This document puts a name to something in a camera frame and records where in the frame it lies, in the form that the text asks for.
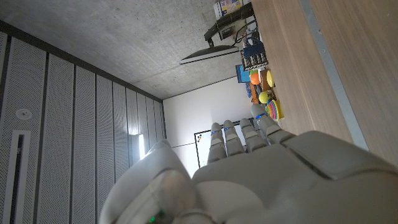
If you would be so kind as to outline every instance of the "concrete ceiling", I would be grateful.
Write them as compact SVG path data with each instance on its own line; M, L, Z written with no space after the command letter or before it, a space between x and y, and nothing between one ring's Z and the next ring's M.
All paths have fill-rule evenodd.
M166 99L236 75L239 54L179 65L208 47L215 2L2 0L0 20Z

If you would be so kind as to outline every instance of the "white robotic arm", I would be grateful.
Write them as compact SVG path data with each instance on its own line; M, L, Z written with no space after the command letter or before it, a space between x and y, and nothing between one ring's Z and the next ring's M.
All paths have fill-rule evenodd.
M189 178L167 141L115 184L101 212L109 223L397 223L398 170L337 138L281 129L259 105L226 141L211 127L208 165Z

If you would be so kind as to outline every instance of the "wooden table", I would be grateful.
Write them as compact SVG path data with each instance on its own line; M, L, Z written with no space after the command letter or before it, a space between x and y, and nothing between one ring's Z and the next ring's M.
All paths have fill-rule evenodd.
M353 142L300 0L252 0L284 128ZM398 1L310 0L371 152L398 165Z

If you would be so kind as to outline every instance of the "perforated panel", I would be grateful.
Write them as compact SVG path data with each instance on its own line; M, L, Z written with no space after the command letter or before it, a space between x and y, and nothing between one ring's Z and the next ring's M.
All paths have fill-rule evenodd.
M164 112L163 112L163 104L160 104L160 115L162 116L162 134L163 134L163 138L165 139L166 136L166 127L165 127L165 123L164 123Z
M127 145L126 88L113 83L114 158L116 180L129 168Z
M2 75L2 65L4 61L4 53L6 51L7 34L0 32L0 80Z
M73 64L50 55L37 223L68 223Z
M148 97L147 97L147 117L148 117L149 148L152 148L157 143L155 111L154 111L154 101Z
M32 131L27 168L24 202L24 223L32 223L37 151L39 149L40 120L44 87L45 52L25 42L12 39L9 65L4 90L4 101L0 119L0 219L4 208L6 174L8 170L9 149L13 129ZM15 116L18 109L26 108L32 112L29 120Z
M137 93L127 88L126 101L129 134L138 134ZM139 161L139 151L137 151L138 149L136 147L131 145L131 142L129 142L129 150L130 166L132 166L136 161Z
M137 93L126 89L127 98L127 121L129 122L129 134L138 134L138 111L137 111Z
M146 98L137 93L139 134L144 135L145 153L149 151Z
M154 101L155 108L155 123L156 123L156 139L160 141L163 139L163 130L162 130L162 115L160 110L160 103L158 101Z
M72 223L95 223L95 74L76 68Z
M97 75L96 89L97 215L99 216L114 184L112 81Z

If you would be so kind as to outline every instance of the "yellow ball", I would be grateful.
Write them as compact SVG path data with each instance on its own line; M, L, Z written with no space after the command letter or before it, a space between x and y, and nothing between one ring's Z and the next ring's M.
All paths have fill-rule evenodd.
M261 103L267 103L271 99L271 93L268 91L263 91L259 95L259 100Z

